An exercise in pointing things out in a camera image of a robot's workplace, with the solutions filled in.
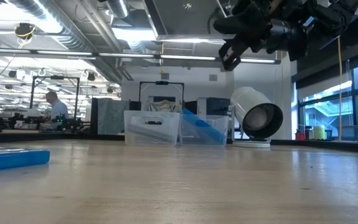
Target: white spotlight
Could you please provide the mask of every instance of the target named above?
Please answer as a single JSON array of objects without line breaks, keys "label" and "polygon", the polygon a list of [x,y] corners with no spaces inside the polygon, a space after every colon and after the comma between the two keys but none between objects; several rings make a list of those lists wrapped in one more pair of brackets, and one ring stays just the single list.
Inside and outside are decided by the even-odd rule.
[{"label": "white spotlight", "polygon": [[253,88],[241,87],[231,96],[231,109],[241,124],[242,131],[252,138],[252,141],[233,141],[233,145],[270,147],[270,141],[266,139],[276,133],[283,123],[283,112],[277,105]]}]

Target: wooden table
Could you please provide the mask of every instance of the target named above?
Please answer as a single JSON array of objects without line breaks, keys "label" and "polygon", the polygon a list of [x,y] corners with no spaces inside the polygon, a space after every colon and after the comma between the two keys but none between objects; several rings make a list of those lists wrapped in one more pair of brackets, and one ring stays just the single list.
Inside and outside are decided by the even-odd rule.
[{"label": "wooden table", "polygon": [[358,154],[59,140],[0,170],[0,223],[358,223]]}]

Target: wall vent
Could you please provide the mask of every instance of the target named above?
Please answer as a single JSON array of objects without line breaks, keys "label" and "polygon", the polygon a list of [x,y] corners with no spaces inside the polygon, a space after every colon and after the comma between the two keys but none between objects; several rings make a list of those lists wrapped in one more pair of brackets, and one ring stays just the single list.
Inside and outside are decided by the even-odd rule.
[{"label": "wall vent", "polygon": [[209,75],[209,80],[211,82],[217,82],[218,81],[218,75]]}]

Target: bin handle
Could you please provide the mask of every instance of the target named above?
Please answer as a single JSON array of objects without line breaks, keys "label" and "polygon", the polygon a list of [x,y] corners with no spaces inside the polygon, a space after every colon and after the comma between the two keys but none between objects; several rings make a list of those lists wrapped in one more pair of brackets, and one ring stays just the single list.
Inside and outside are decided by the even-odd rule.
[{"label": "bin handle", "polygon": [[147,118],[160,118],[161,121],[145,121],[144,124],[162,125],[164,123],[164,118],[160,116],[141,116],[139,118],[140,123],[143,123],[142,119],[147,119]]}]

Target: blue tray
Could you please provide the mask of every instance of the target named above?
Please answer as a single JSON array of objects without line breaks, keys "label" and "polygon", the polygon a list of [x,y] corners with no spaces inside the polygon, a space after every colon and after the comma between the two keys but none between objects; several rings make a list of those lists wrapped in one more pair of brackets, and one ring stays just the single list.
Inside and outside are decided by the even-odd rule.
[{"label": "blue tray", "polygon": [[46,164],[49,157],[45,150],[0,147],[0,169]]}]

